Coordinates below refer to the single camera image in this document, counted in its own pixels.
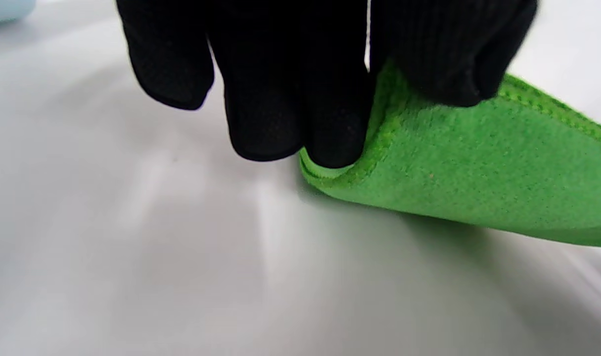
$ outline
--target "gloved hand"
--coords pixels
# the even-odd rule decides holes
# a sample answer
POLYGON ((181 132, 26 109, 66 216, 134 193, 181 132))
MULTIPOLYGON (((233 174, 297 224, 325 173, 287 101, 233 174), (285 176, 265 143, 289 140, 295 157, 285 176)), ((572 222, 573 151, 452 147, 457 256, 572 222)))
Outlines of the gloved hand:
POLYGON ((117 0, 140 86, 198 109, 223 75, 232 145, 271 161, 305 146, 319 165, 362 153, 374 77, 393 58, 429 99, 472 106, 493 97, 537 0, 117 0))

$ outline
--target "finger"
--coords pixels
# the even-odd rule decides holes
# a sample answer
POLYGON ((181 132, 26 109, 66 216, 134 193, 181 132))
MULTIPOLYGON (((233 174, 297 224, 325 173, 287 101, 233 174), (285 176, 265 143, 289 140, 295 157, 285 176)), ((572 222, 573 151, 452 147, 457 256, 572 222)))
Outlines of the finger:
POLYGON ((505 72, 520 49, 537 11, 536 0, 522 0, 512 20, 476 56, 474 80, 483 99, 496 96, 505 72))
POLYGON ((373 2, 377 4, 371 24, 381 37, 377 42, 384 46, 377 49, 382 59, 392 56, 422 94, 454 106, 473 106, 495 94, 533 21, 531 7, 536 4, 536 0, 373 2))
POLYGON ((214 81, 200 3, 117 0, 140 86, 174 108, 198 109, 214 81))
POLYGON ((248 160, 271 161, 302 147, 301 106, 281 12, 271 2, 250 4, 250 11, 241 11, 234 2, 215 2, 210 44, 224 78, 235 151, 248 160))
POLYGON ((316 164, 340 168, 362 154, 372 104, 364 63, 366 0, 310 0, 300 14, 299 53, 309 131, 305 147, 316 164))

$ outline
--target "white surface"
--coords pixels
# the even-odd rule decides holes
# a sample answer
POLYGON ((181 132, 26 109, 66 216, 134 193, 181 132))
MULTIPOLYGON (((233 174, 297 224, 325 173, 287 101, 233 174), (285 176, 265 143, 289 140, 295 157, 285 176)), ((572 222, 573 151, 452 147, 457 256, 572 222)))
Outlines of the white surface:
MULTIPOLYGON (((601 122, 601 0, 513 71, 601 122)), ((0 356, 601 356, 601 250, 404 216, 138 88, 110 0, 0 26, 0 356)))

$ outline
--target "microfiber towel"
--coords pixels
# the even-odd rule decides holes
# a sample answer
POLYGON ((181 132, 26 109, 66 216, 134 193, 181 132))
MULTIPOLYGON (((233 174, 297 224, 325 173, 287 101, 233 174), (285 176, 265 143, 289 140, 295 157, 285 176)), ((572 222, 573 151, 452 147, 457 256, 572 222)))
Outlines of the microfiber towel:
POLYGON ((300 160, 340 200, 601 246, 601 125, 511 75, 495 99, 454 108, 416 94, 389 62, 361 159, 300 160))

